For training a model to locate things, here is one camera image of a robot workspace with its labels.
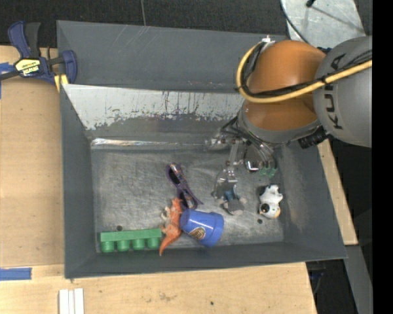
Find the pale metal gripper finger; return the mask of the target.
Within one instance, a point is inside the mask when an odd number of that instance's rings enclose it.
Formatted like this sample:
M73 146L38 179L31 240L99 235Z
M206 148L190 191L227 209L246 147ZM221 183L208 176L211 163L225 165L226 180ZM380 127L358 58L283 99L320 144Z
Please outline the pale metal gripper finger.
M237 178L234 175L233 171L227 172L227 195L228 196L236 196L236 184L238 183Z
M214 198L222 198L223 193L225 191L226 184L227 184L227 172L223 170L220 171L215 178L215 184L214 184L214 189L212 191L212 196Z

